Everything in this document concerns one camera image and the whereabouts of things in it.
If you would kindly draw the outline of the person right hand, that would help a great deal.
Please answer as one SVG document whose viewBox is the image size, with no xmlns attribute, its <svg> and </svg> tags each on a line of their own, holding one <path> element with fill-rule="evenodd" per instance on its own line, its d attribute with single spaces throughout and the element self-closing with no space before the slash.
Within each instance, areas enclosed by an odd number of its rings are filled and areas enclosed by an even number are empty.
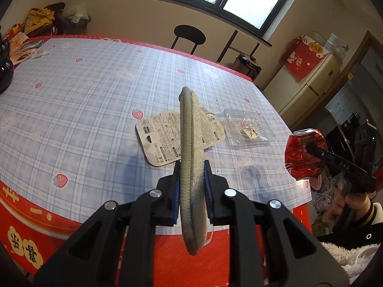
<svg viewBox="0 0 383 287">
<path fill-rule="evenodd" d="M 334 223 L 337 217 L 343 213 L 346 205 L 356 211 L 354 217 L 355 221 L 363 218 L 369 212 L 369 208 L 371 207 L 369 196 L 367 194 L 359 193 L 346 194 L 345 184 L 345 180 L 341 177 L 334 193 L 334 202 L 330 204 L 327 211 L 323 214 L 323 222 Z"/>
</svg>

